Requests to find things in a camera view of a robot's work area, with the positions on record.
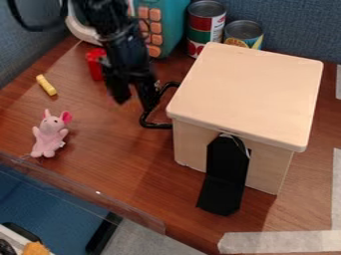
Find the teal toy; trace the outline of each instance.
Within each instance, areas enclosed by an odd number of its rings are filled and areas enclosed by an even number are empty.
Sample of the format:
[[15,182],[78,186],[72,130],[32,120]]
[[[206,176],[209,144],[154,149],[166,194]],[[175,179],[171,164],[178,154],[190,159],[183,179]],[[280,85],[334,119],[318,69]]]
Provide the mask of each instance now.
[[186,7],[190,0],[134,0],[133,16],[139,17],[150,56],[167,57],[181,40]]

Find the cubicle wall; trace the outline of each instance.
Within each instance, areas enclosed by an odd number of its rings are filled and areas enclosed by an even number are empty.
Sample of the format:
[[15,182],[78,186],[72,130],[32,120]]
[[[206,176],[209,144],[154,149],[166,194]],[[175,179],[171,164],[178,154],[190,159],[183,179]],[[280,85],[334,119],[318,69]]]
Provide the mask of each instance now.
[[264,29],[264,48],[341,63],[340,0],[219,0]]
[[[58,0],[16,0],[30,24],[47,23],[58,16]],[[64,26],[50,32],[31,33],[12,17],[7,1],[0,0],[0,89],[59,43],[68,33]]]

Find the red object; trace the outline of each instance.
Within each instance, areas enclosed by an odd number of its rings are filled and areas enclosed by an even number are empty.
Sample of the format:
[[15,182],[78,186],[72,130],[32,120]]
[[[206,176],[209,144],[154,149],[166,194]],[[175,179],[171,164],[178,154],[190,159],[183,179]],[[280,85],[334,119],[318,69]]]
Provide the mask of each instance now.
[[92,78],[95,81],[102,81],[102,67],[99,62],[99,58],[107,56],[107,53],[102,48],[96,48],[87,53],[86,58],[89,65],[89,70]]
[[189,25],[191,28],[201,31],[210,31],[212,26],[212,19],[214,17],[204,18],[189,15]]

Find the box lid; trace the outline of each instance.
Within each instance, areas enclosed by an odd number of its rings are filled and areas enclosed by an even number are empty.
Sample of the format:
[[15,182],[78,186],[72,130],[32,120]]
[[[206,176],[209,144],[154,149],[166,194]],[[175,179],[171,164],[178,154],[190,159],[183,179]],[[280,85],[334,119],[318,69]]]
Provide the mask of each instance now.
[[304,151],[320,61],[208,43],[167,107],[169,117]]

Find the white tape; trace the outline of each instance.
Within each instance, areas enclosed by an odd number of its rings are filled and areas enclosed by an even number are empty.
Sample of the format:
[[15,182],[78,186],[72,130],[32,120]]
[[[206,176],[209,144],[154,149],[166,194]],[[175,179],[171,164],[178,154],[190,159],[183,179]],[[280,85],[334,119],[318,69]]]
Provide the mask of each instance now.
[[336,99],[341,100],[341,65],[337,66],[336,71]]
[[218,249],[221,254],[341,251],[341,231],[225,233]]
[[341,149],[339,148],[334,148],[332,192],[332,229],[341,230]]
[[341,149],[338,148],[334,148],[331,215],[332,230],[225,233],[218,249],[221,254],[341,251]]

